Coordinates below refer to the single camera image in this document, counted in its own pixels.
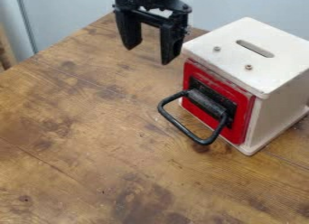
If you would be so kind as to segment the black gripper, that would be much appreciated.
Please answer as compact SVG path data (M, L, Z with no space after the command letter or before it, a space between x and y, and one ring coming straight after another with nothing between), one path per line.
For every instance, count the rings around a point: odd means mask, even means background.
M143 23L160 29L160 57L167 65L179 56L191 7L180 0L115 0L113 12L128 50L141 43Z

